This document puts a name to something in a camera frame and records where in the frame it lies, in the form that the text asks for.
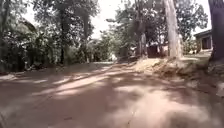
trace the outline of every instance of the paved road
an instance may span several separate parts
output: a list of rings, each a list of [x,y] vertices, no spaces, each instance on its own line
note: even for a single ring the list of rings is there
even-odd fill
[[[122,65],[0,77],[7,128],[223,128],[222,100]]]

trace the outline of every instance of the building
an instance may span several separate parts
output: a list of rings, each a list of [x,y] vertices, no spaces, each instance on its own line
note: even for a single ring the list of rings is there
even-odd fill
[[[207,30],[194,35],[197,41],[197,52],[210,51],[212,45],[212,31]]]

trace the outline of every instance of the ground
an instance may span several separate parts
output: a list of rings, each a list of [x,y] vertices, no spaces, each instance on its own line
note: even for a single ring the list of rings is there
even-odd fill
[[[0,77],[0,111],[7,128],[223,128],[223,100],[210,84],[130,64],[75,65]]]

